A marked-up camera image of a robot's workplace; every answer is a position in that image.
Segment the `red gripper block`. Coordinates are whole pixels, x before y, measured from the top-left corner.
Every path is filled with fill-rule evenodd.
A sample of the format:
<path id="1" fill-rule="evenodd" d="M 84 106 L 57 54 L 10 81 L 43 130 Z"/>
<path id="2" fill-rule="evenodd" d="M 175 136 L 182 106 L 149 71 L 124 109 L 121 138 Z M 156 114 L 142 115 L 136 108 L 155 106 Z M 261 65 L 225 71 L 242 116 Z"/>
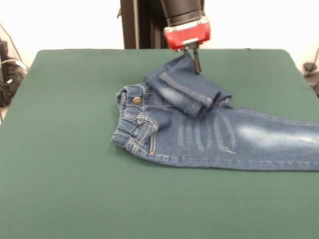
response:
<path id="1" fill-rule="evenodd" d="M 164 28 L 164 37 L 167 44 L 172 50 L 183 49 L 183 55 L 188 55 L 188 49 L 186 47 L 194 44 L 202 44 L 210 40 L 211 29 L 208 19 L 199 19 L 189 23 L 185 23 L 178 26 L 171 26 Z M 194 55 L 194 68 L 195 73 L 201 73 L 201 66 L 199 61 L 199 55 L 197 47 L 193 48 Z"/>

